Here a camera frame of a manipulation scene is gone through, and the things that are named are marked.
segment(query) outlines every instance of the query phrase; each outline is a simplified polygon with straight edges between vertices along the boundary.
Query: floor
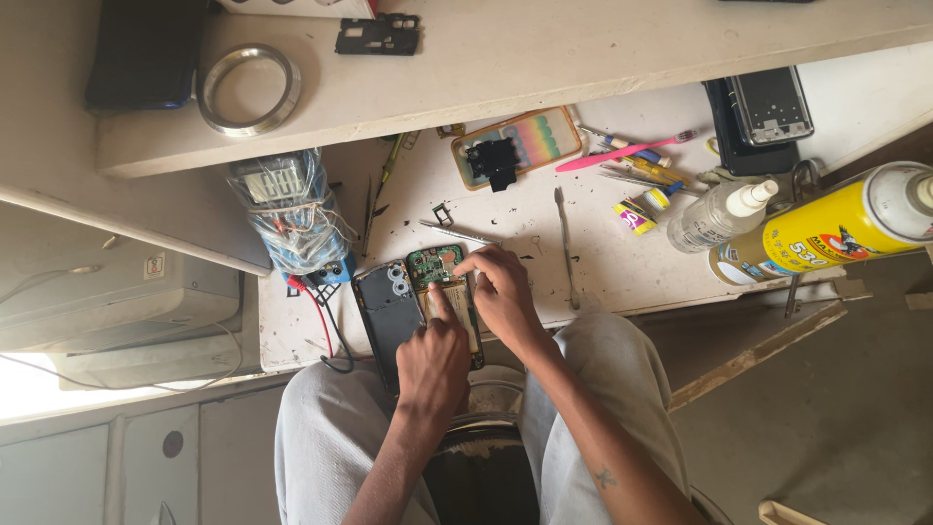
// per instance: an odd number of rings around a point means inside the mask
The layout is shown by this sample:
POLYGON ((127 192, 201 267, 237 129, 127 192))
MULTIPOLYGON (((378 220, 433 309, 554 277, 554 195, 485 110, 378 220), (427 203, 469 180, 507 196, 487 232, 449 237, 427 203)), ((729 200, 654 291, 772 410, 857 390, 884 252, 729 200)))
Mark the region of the floor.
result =
POLYGON ((672 415, 691 483, 735 525, 778 500, 830 525, 933 524, 933 264, 849 266, 874 297, 672 415))

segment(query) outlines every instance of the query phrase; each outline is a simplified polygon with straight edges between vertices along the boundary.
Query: pink toothbrush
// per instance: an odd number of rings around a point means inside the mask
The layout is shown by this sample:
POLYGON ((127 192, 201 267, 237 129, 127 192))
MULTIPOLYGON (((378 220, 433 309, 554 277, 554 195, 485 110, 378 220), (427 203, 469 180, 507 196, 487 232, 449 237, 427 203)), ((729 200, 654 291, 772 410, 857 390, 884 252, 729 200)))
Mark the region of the pink toothbrush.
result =
POLYGON ((677 135, 668 138, 667 140, 662 140, 661 142, 652 142, 650 144, 632 144, 622 149, 616 149, 608 153, 601 153, 599 155, 590 155, 587 157, 580 157, 569 163, 563 163, 554 171, 573 171, 575 169, 585 168, 587 166, 592 166, 594 164, 601 163, 602 161, 608 161, 609 159, 618 159, 619 157, 625 157, 637 153, 642 149, 656 148, 658 146, 664 146, 666 144, 683 144, 692 138, 696 138, 699 133, 696 130, 687 130, 685 132, 678 133, 677 135))

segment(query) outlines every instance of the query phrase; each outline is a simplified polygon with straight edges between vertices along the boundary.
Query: spray bottle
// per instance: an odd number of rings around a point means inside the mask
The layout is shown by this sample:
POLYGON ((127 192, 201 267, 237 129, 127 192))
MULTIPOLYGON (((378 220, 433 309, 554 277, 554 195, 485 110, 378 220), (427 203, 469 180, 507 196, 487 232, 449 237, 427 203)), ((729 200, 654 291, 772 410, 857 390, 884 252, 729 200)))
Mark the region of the spray bottle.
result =
POLYGON ((710 250, 710 269, 747 285, 933 242, 933 168, 889 163, 854 181, 710 250))
POLYGON ((667 238, 684 253, 701 253, 747 234, 764 220, 764 207, 777 191, 773 180, 754 186, 742 182, 719 184, 671 218, 667 238))

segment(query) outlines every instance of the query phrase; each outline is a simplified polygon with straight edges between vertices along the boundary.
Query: dirty table surface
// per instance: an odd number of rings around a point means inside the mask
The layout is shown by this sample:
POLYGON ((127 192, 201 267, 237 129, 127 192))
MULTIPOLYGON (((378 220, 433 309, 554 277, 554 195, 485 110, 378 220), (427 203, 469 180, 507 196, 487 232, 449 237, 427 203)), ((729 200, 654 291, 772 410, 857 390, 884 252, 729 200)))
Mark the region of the dirty table surface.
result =
MULTIPOLYGON (((698 129, 701 134, 692 142, 658 150, 670 155, 673 168, 688 177, 713 168, 718 158, 703 146, 714 135, 703 87, 691 84, 661 91, 665 96, 640 92, 581 103, 576 112, 580 121, 592 128, 627 133, 633 139, 657 140, 684 129, 698 129)), ((501 120, 471 122, 467 131, 501 120)), ((451 141, 439 139, 433 129, 424 130, 411 150, 401 150, 395 172, 379 198, 377 207, 388 207, 373 221, 365 261, 359 259, 362 243, 355 245, 357 272, 404 259, 421 248, 450 244, 460 244, 467 252, 479 248, 477 243, 439 234, 417 223, 435 221, 431 208, 443 202, 455 227, 503 239, 504 248, 522 257, 538 315, 549 327, 594 311, 631 315, 726 301, 747 291, 787 285, 783 280, 749 287, 719 282, 707 268, 704 254, 684 254, 671 247, 663 215, 658 228, 635 237, 612 206, 647 188, 599 177, 596 173, 604 170, 598 166, 558 174, 552 164, 520 175, 504 192, 492 193, 488 188, 471 192, 453 164, 451 141), (555 187, 564 193, 572 265, 580 293, 578 311, 569 304, 555 187)), ((335 191, 341 212, 361 234, 367 183, 381 174, 390 148, 391 143, 381 139, 324 148, 328 180, 342 183, 335 191)), ((584 148, 595 149, 595 145, 591 140, 584 148)), ((668 217, 694 199, 676 194, 668 217)), ((807 275, 806 280, 841 275, 842 268, 829 268, 807 275)), ((348 283, 341 285, 331 306, 353 353, 369 353, 369 341, 348 283)), ((262 367, 266 371, 305 366, 326 354, 327 343, 311 298, 306 294, 286 297, 286 285, 277 273, 259 280, 259 319, 262 367)), ((480 329, 484 338, 493 337, 484 325, 480 329)), ((331 341, 336 351, 339 343, 332 330, 331 341)))

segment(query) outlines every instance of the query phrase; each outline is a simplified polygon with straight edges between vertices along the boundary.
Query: blue screwdriver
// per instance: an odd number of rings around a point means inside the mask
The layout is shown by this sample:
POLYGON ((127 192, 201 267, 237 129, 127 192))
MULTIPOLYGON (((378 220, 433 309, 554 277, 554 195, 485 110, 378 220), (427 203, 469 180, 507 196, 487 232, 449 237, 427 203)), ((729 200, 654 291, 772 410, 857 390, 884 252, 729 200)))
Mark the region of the blue screwdriver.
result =
MULTIPOLYGON (((610 146, 615 146, 616 148, 619 148, 619 149, 622 149, 622 148, 625 148, 626 146, 629 146, 629 145, 631 145, 631 144, 634 144, 634 142, 626 142, 626 141, 624 141, 624 140, 622 140, 622 139, 620 139, 620 138, 616 138, 616 137, 614 137, 614 136, 612 136, 612 135, 604 135, 604 134, 601 134, 601 133, 599 133, 598 131, 593 130, 593 129, 590 129, 590 128, 586 127, 586 126, 581 126, 581 125, 578 124, 577 127, 578 127, 579 129, 581 129, 581 130, 583 130, 583 131, 589 133, 589 134, 596 135, 596 136, 602 138, 608 145, 610 145, 610 146)), ((659 165, 659 166, 661 166, 661 167, 665 167, 665 168, 671 167, 671 158, 670 158, 670 157, 662 157, 659 153, 657 153, 656 151, 652 151, 652 150, 650 150, 650 149, 642 149, 641 151, 636 152, 636 153, 634 154, 634 156, 635 156, 635 157, 641 157, 641 158, 645 159, 646 161, 655 163, 655 164, 657 164, 657 165, 659 165)))

